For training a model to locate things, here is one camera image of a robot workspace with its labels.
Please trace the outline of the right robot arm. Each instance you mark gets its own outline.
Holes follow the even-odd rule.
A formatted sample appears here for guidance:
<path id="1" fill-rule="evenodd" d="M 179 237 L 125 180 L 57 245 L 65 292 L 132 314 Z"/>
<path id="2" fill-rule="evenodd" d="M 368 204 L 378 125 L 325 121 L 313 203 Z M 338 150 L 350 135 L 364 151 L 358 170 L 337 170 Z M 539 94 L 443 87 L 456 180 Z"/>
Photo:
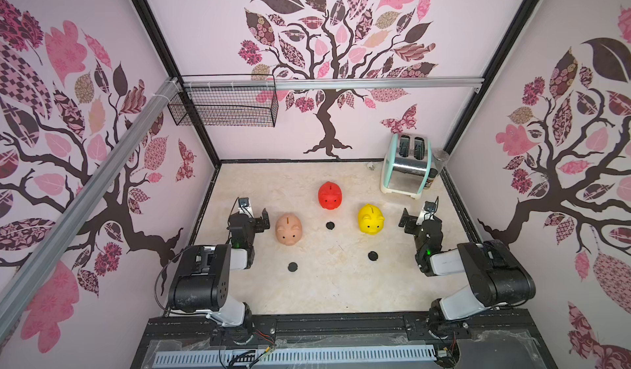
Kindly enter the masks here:
<path id="1" fill-rule="evenodd" d="M 437 298 L 428 312 L 428 328 L 436 336 L 448 324 L 465 321 L 493 308 L 514 307 L 534 298 L 533 278 L 500 240 L 465 242 L 442 249 L 442 221 L 432 213 L 412 216 L 407 210 L 399 227 L 414 238 L 415 261 L 427 277 L 465 274 L 468 284 L 446 298 Z"/>

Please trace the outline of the peach piggy bank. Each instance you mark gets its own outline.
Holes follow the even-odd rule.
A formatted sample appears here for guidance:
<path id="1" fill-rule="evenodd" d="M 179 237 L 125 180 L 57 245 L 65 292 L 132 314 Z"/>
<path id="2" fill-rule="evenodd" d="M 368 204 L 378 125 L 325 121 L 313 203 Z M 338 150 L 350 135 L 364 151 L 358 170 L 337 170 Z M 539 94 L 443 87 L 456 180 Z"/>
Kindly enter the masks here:
<path id="1" fill-rule="evenodd" d="M 302 239 L 303 228 L 300 219 L 293 213 L 279 217 L 275 226 L 275 236 L 279 243 L 292 246 Z"/>

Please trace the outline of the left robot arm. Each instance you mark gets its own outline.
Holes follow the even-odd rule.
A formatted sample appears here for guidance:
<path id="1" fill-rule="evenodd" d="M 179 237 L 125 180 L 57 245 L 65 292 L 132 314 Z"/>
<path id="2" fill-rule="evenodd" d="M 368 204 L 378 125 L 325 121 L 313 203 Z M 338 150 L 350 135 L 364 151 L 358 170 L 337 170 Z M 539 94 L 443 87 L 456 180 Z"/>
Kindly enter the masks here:
<path id="1" fill-rule="evenodd" d="M 230 242 L 194 245 L 176 257 L 177 270 L 169 287 L 167 303 L 162 304 L 158 292 L 154 300 L 169 316 L 203 316 L 219 326 L 254 331 L 251 309 L 229 294 L 232 270 L 248 270 L 255 259 L 254 240 L 270 228 L 267 210 L 254 218 L 248 212 L 233 213 L 228 218 Z"/>

